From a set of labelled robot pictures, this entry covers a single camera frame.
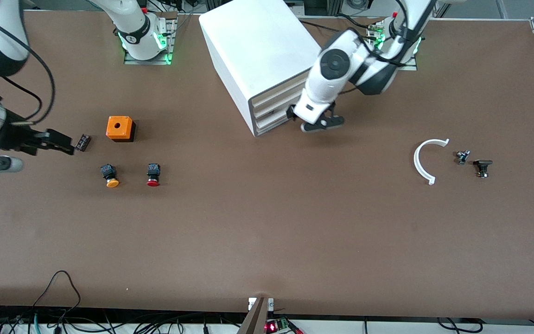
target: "robotic arm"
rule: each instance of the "robotic arm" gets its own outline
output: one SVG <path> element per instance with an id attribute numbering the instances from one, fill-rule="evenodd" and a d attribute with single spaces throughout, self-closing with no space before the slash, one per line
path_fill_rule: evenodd
<path id="1" fill-rule="evenodd" d="M 305 121 L 302 131 L 343 125 L 343 117 L 335 116 L 333 110 L 345 83 L 351 82 L 365 95 L 381 94 L 392 83 L 399 66 L 413 55 L 436 0 L 399 1 L 405 12 L 383 21 L 384 31 L 390 35 L 383 51 L 366 43 L 354 28 L 338 32 L 324 45 L 293 107 L 293 114 Z"/>
<path id="2" fill-rule="evenodd" d="M 152 13 L 144 14 L 136 0 L 94 2 L 108 13 L 117 27 L 123 47 L 134 59 L 151 59 L 166 48 L 167 44 L 161 42 L 162 38 L 165 38 L 162 34 L 165 19 L 159 19 Z M 27 49 L 28 38 L 19 0 L 0 0 L 0 28 L 0 77 L 7 77 L 21 70 L 30 53 Z M 16 39 L 1 30 L 6 30 Z M 52 76 L 50 78 L 51 84 L 54 85 Z M 54 95 L 51 97 L 49 109 L 53 100 Z M 36 155 L 38 149 L 52 149 L 73 155 L 71 138 L 52 129 L 45 132 L 36 131 L 31 128 L 35 123 L 4 108 L 0 103 L 0 150 Z M 0 172 L 17 172 L 22 167 L 22 160 L 0 156 Z"/>

